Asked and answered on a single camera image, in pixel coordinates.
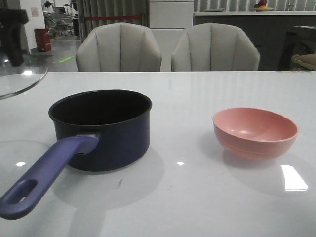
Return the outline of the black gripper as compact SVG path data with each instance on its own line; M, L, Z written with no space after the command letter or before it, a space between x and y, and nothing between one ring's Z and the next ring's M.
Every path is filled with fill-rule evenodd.
M21 26L28 22L26 10L0 9L1 49L13 67L19 67L24 62L20 41Z

